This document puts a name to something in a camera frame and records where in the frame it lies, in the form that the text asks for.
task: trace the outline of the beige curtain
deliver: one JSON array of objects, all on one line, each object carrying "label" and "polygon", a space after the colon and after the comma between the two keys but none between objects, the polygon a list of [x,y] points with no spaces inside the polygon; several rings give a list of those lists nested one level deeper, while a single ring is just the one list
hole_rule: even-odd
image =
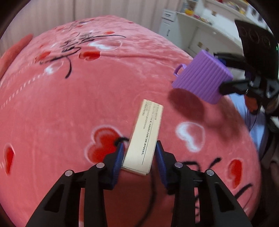
[{"label": "beige curtain", "polygon": [[29,33],[35,36],[70,21],[116,15],[158,32],[163,9],[177,11],[182,0],[31,0],[0,40],[0,56]]}]

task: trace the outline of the purple cup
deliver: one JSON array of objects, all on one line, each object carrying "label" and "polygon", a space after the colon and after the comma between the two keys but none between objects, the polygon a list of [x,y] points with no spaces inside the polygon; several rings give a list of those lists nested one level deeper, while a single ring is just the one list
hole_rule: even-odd
[{"label": "purple cup", "polygon": [[173,88],[190,91],[210,104],[216,104],[222,97],[219,93],[221,83],[233,79],[227,67],[205,50],[200,51],[188,66],[180,64],[174,75],[177,79],[172,83]]}]

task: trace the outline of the pink plush bedspread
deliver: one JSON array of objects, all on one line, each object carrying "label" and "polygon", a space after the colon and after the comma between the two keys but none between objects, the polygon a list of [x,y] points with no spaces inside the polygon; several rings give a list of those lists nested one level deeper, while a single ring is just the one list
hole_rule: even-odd
[{"label": "pink plush bedspread", "polygon": [[[116,138],[130,137],[143,99],[164,106],[158,139],[165,151],[192,169],[212,168],[252,217],[261,182],[256,149],[227,98],[210,105],[172,89],[174,69],[191,60],[140,25],[102,16],[41,34],[0,69],[0,203],[15,225],[25,226],[65,170],[87,170],[115,151]],[[11,59],[1,61],[7,68]],[[174,197],[156,165],[153,172],[152,191],[150,174],[121,171],[105,191],[109,227],[135,226],[152,194],[143,226],[170,226]],[[82,209],[80,216],[82,226]]]}]

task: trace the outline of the person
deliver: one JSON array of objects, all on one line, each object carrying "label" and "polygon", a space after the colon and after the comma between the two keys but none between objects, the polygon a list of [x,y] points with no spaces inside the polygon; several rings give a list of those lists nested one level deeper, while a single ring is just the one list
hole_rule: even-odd
[{"label": "person", "polygon": [[279,129],[274,130],[274,123],[270,126],[270,117],[279,116],[279,98],[253,115],[259,108],[255,98],[238,94],[229,97],[249,130],[262,166],[262,195],[254,226],[279,226]]}]

